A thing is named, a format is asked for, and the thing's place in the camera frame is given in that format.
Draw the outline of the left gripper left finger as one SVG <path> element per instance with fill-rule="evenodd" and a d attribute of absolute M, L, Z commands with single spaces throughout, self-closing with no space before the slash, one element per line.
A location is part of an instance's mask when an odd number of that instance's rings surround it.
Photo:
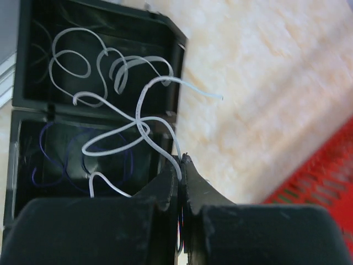
<path fill-rule="evenodd" d="M 131 198 L 29 202 L 3 243 L 2 264 L 176 264 L 178 179 L 167 163 Z"/>

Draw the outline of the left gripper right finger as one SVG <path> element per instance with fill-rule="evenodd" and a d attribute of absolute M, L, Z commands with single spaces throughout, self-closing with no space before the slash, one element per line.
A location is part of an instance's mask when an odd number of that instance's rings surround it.
<path fill-rule="evenodd" d="M 235 204 L 191 157 L 181 160 L 183 240 L 189 264 L 351 264 L 342 233 L 315 204 Z"/>

